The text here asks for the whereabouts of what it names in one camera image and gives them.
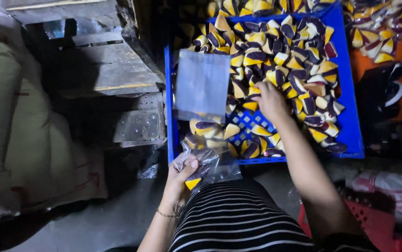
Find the blue plastic crate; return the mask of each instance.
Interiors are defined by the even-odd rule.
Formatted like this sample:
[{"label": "blue plastic crate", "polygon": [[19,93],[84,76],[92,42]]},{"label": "blue plastic crate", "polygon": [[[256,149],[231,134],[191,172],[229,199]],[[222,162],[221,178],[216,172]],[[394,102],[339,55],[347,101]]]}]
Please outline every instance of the blue plastic crate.
[{"label": "blue plastic crate", "polygon": [[[269,21],[271,19],[276,20],[278,23],[287,16],[287,14],[269,16],[269,17],[229,17],[226,18],[230,24],[238,22],[251,21],[259,23],[262,21]],[[355,91],[353,86],[352,72],[350,68],[350,58],[347,47],[346,31],[343,21],[343,9],[340,3],[331,5],[326,10],[316,12],[312,14],[292,14],[295,20],[298,20],[305,16],[318,17],[327,26],[332,26],[335,31],[332,35],[331,41],[335,45],[337,58],[332,58],[331,61],[338,64],[338,78],[341,86],[342,94],[338,98],[338,101],[343,104],[346,109],[338,116],[337,126],[341,129],[337,137],[337,141],[345,143],[348,146],[348,150],[345,153],[333,154],[338,158],[364,158],[364,145],[363,137],[361,136],[360,123],[358,120],[358,111],[356,108]],[[209,18],[206,23],[215,23],[215,18]],[[173,66],[173,54],[170,51],[171,43],[168,43],[165,48],[165,76],[166,76],[166,101],[167,101],[167,139],[168,139],[168,161],[171,162],[178,156],[177,145],[178,132],[176,119],[173,117],[173,89],[171,87],[171,74],[174,73]],[[249,111],[234,112],[230,117],[226,118],[226,123],[233,122],[239,125],[242,130],[239,134],[235,135],[229,141],[237,147],[237,151],[240,151],[239,144],[243,140],[252,139],[250,133],[246,133],[246,129],[251,129],[254,124],[260,124],[264,126],[268,131],[276,133],[277,131],[272,128],[272,124],[266,120],[266,118],[257,111],[255,113]],[[272,158],[253,158],[238,160],[239,164],[259,164],[259,163],[272,163],[272,162],[286,162],[285,157],[272,157]]]}]

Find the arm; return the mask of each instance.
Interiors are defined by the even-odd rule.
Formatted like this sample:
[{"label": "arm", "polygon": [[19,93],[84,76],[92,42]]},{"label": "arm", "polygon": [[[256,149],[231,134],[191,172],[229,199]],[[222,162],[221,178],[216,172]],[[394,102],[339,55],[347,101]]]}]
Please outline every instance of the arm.
[{"label": "arm", "polygon": [[[195,156],[190,155],[185,159],[184,168],[179,172],[176,168],[176,164],[181,163],[182,158],[183,153],[168,165],[168,177],[165,184],[164,195],[158,207],[159,211],[165,215],[179,216],[179,212],[187,200],[184,191],[189,192],[188,188],[185,188],[184,182],[198,168],[198,161]],[[156,211],[137,251],[168,251],[173,242],[177,222],[178,219],[164,217]]]},{"label": "arm", "polygon": [[270,83],[257,83],[263,115],[280,134],[288,169],[304,203],[313,238],[321,242],[333,233],[364,234],[341,199],[310,144],[288,113],[284,97]]}]

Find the red plastic basket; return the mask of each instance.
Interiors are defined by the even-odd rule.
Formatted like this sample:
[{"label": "red plastic basket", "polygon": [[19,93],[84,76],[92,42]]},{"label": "red plastic basket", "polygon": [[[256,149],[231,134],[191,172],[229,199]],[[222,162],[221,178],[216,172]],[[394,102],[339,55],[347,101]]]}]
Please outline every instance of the red plastic basket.
[{"label": "red plastic basket", "polygon": [[[345,203],[361,224],[369,239],[381,252],[402,252],[402,240],[394,240],[393,238],[394,215],[349,200],[345,200]],[[305,234],[311,238],[312,234],[303,204],[300,207],[297,222]]]}]

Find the black and white striped shirt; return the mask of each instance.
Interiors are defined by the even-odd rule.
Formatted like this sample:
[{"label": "black and white striped shirt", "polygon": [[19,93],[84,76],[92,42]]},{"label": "black and white striped shirt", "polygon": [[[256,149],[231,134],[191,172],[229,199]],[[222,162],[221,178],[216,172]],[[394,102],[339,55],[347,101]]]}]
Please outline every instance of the black and white striped shirt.
[{"label": "black and white striped shirt", "polygon": [[182,209],[171,252],[371,252],[361,236],[334,234],[318,248],[254,180],[205,184]]}]

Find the gold bracelet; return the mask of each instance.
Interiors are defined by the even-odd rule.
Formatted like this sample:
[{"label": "gold bracelet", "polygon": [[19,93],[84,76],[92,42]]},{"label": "gold bracelet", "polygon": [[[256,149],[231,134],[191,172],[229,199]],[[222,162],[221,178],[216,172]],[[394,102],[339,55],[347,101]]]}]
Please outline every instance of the gold bracelet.
[{"label": "gold bracelet", "polygon": [[156,212],[158,212],[161,216],[163,216],[163,217],[165,217],[165,218],[179,219],[179,215],[172,216],[172,215],[166,215],[166,214],[161,213],[161,212],[159,211],[159,207],[156,208]]}]

